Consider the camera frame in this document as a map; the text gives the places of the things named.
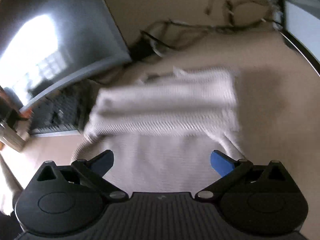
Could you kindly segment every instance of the blue gripper pad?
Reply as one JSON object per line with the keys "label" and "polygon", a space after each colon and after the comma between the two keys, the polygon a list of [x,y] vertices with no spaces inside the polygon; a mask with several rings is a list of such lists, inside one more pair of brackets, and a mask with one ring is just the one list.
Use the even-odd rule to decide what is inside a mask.
{"label": "blue gripper pad", "polygon": [[233,171],[237,163],[237,161],[218,150],[214,150],[211,153],[210,161],[211,167],[214,168],[221,177]]}

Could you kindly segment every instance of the floor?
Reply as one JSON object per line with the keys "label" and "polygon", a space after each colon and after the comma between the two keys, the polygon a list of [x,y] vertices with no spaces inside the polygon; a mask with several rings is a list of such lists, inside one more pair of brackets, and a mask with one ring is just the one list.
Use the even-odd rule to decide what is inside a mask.
{"label": "floor", "polygon": [[[221,6],[216,0],[212,16],[204,14],[208,0],[105,0],[122,36],[131,44],[145,29],[157,20],[175,19],[190,24],[223,24]],[[237,23],[242,24],[263,17],[259,5],[243,5],[235,12]]]}
{"label": "floor", "polygon": [[[207,17],[207,0],[106,0],[127,44],[159,19],[179,19],[191,24],[222,23],[217,5]],[[239,23],[262,17],[257,6],[239,8]],[[242,148],[255,164],[281,160],[309,204],[302,233],[318,239],[320,228],[320,82],[305,59],[288,49],[279,33],[255,30],[235,36],[211,35],[186,51],[168,56],[155,65],[137,64],[118,85],[132,83],[143,73],[166,73],[172,68],[226,66],[244,75],[239,90],[240,122],[244,129]],[[23,154],[2,153],[22,186],[48,159],[67,164],[81,136],[51,137],[28,141]]]}

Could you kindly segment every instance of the cable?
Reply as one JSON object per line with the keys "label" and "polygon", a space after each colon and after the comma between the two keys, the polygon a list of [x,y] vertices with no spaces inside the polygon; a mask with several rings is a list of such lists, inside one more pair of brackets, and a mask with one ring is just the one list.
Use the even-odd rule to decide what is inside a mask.
{"label": "cable", "polygon": [[[213,8],[213,3],[215,0],[208,0],[208,5],[205,8],[204,12],[207,15],[210,15],[212,12],[212,8]],[[147,36],[150,39],[150,45],[153,49],[153,51],[159,55],[160,57],[163,57],[164,54],[162,52],[159,51],[159,49],[157,48],[157,45],[162,45],[166,48],[172,49],[172,50],[179,50],[179,49],[183,49],[185,47],[188,47],[190,45],[192,45],[194,42],[198,41],[199,39],[203,38],[205,35],[207,35],[210,32],[217,32],[217,33],[223,33],[223,34],[232,34],[232,33],[236,33],[239,31],[244,31],[244,30],[248,30],[248,29],[252,29],[252,28],[256,28],[257,26],[259,26],[261,23],[263,22],[275,22],[274,20],[270,19],[269,16],[271,14],[271,10],[269,9],[265,16],[257,21],[251,22],[249,24],[246,25],[236,25],[236,21],[234,18],[234,11],[235,9],[240,6],[240,5],[244,5],[247,3],[255,3],[261,6],[270,6],[270,3],[268,0],[240,0],[236,3],[232,3],[231,0],[226,0],[225,1],[225,7],[222,9],[226,9],[226,13],[228,14],[228,19],[226,20],[226,25],[191,25],[188,24],[186,22],[182,22],[182,21],[177,21],[177,20],[167,20],[167,21],[156,21],[154,23],[152,23],[151,25],[149,25],[144,31],[141,31],[141,36]],[[161,33],[160,33],[160,37],[156,38],[153,35],[150,34],[150,32],[157,26],[157,25],[162,25],[162,29],[161,29]],[[166,43],[164,43],[163,41],[161,41],[161,39],[164,38],[166,32],[168,31],[168,28],[173,25],[173,26],[177,26],[177,27],[183,27],[183,28],[188,28],[190,30],[182,30],[180,33],[178,33],[177,38],[174,40],[174,44],[177,44],[179,39],[188,32],[191,32],[192,29],[197,29],[200,30],[200,35],[195,37],[191,42],[189,42],[188,44],[177,48],[176,46],[171,46],[168,45]]]}

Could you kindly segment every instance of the cloth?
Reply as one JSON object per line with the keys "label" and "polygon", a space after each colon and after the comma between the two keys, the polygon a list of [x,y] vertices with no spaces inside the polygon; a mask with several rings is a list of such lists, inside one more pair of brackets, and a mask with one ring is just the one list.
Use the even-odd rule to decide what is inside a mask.
{"label": "cloth", "polygon": [[212,68],[101,89],[72,161],[106,149],[115,155],[104,179],[132,192],[195,194],[220,178],[210,166],[218,149],[244,158],[237,140],[234,74]]}

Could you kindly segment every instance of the black cable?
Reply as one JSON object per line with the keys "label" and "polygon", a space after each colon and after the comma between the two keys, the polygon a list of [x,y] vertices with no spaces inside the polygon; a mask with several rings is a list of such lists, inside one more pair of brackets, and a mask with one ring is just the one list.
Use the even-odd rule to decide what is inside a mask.
{"label": "black cable", "polygon": [[278,24],[278,25],[280,25],[280,26],[282,26],[283,27],[283,24],[282,23],[280,23],[280,22],[277,22],[277,21],[275,21],[275,20],[269,20],[270,22],[274,22],[274,23],[276,23],[276,24]]}
{"label": "black cable", "polygon": [[[176,44],[178,44],[178,42],[182,39],[182,37],[185,34],[188,33],[198,33],[197,36],[195,36],[194,38],[192,38],[189,42],[187,42],[186,44],[180,45],[179,47],[177,47]],[[190,47],[192,44],[196,43],[197,41],[201,40],[202,38],[204,38],[207,34],[209,33],[208,30],[202,30],[202,29],[188,29],[188,30],[182,30],[178,33],[177,37],[175,38],[175,40],[172,42],[175,45],[175,48],[177,50],[181,50],[181,49],[185,49]]]}
{"label": "black cable", "polygon": [[140,31],[140,33],[141,33],[142,35],[148,36],[150,39],[158,42],[159,44],[161,44],[161,45],[163,45],[163,46],[165,46],[165,47],[167,47],[167,48],[169,48],[169,49],[174,49],[174,50],[175,50],[174,47],[172,47],[172,46],[170,46],[170,45],[168,45],[168,44],[165,44],[163,41],[157,39],[156,37],[152,36],[150,33],[147,33],[146,31]]}
{"label": "black cable", "polygon": [[[210,15],[212,12],[212,7],[213,7],[213,3],[215,0],[209,0],[208,1],[208,5],[205,8],[205,14]],[[228,20],[227,20],[227,24],[226,25],[218,25],[218,26],[212,26],[212,25],[190,25],[184,22],[179,22],[179,21],[173,21],[173,20],[168,20],[168,21],[157,21],[152,23],[151,25],[149,25],[144,31],[141,31],[141,35],[143,36],[147,36],[149,39],[156,41],[158,44],[163,45],[169,49],[173,49],[173,50],[177,50],[177,48],[175,46],[170,46],[166,43],[164,43],[163,41],[161,41],[160,39],[154,37],[153,35],[151,35],[149,33],[149,31],[151,31],[155,26],[157,25],[163,25],[163,28],[161,29],[161,37],[163,38],[165,33],[167,32],[168,28],[170,25],[173,26],[177,26],[177,27],[184,27],[184,28],[190,28],[190,29],[199,29],[202,30],[201,34],[199,37],[196,37],[192,40],[192,42],[190,42],[189,44],[183,46],[190,46],[191,44],[193,44],[193,41],[197,41],[199,39],[201,39],[202,37],[204,37],[207,33],[209,32],[217,32],[217,33],[223,33],[223,34],[232,34],[232,33],[236,33],[239,31],[244,31],[244,30],[248,30],[248,29],[252,29],[252,28],[256,28],[257,26],[259,26],[262,22],[275,22],[271,19],[268,18],[269,14],[271,13],[270,10],[267,11],[266,15],[262,18],[259,19],[257,21],[254,21],[252,23],[246,24],[246,25],[236,25],[235,23],[235,18],[234,18],[234,11],[235,9],[240,6],[240,5],[244,5],[247,3],[255,3],[261,6],[269,6],[269,2],[267,0],[240,0],[236,3],[232,3],[231,0],[226,0],[225,2],[225,6],[227,9],[227,14],[228,14]],[[180,37],[182,37],[182,35],[186,32],[186,30],[180,32],[178,34],[178,37],[175,39],[175,43],[178,42],[178,39]]]}

